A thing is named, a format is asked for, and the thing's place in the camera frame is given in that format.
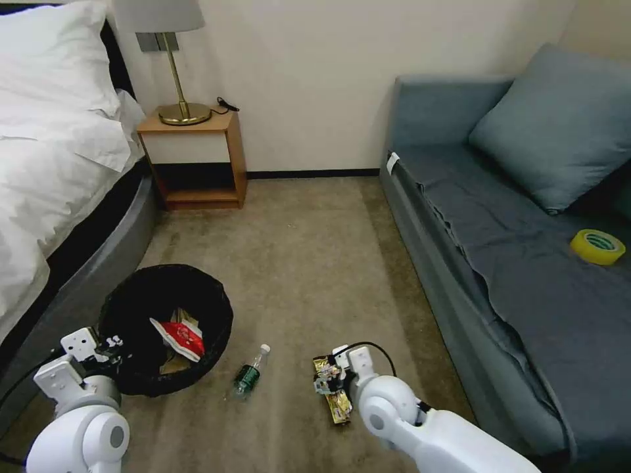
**white bedsheet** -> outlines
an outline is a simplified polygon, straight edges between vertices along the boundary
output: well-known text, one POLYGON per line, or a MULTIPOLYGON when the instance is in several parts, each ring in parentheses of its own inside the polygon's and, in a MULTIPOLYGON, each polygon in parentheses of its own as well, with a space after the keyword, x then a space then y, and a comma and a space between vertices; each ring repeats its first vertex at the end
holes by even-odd
MULTIPOLYGON (((114 119, 128 148, 112 160, 120 171, 80 156, 67 140, 7 137, 0 126, 0 342, 46 285, 46 259, 143 155, 134 133, 142 110, 126 92, 118 96, 114 119)), ((112 129, 105 125, 95 136, 112 129)))

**yellow tape roll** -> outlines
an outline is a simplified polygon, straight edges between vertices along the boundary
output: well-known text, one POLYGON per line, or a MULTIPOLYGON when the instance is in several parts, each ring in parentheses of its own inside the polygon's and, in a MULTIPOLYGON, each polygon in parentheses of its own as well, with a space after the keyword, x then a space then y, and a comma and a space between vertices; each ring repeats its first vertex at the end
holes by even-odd
POLYGON ((626 251, 624 243, 615 236, 591 229, 578 232, 570 247, 588 263, 601 266, 614 264, 626 251))

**gray upholstered bed base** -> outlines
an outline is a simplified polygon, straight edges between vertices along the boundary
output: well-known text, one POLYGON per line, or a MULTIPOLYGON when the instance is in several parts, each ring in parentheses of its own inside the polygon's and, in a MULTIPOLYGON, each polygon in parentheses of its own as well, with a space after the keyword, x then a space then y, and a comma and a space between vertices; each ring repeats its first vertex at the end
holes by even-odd
MULTIPOLYGON (((95 324, 105 297, 141 261, 156 220, 151 177, 145 176, 129 210, 105 243, 59 290, 9 365, 0 383, 0 395, 20 375, 45 359, 59 340, 81 327, 95 324)), ((32 381, 23 382, 0 413, 0 436, 38 392, 32 381)))

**bottle label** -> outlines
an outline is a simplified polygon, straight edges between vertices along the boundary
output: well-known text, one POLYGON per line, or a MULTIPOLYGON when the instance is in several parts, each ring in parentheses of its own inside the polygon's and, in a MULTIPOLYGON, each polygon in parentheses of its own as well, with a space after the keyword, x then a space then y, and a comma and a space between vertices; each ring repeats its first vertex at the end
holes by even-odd
POLYGON ((235 378, 235 386, 243 383, 246 386, 247 392, 250 392, 254 389, 254 385, 260 377, 261 373, 259 373, 258 369, 250 365, 243 365, 235 378))

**red snack wrapper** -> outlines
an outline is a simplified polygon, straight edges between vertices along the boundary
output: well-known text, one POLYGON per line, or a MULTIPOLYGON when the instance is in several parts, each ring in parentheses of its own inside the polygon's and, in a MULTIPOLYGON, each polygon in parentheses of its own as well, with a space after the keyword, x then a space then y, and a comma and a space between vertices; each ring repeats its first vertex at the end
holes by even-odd
POLYGON ((158 322, 155 319, 149 321, 176 352, 189 360, 197 363, 206 352, 202 331, 190 322, 158 322))

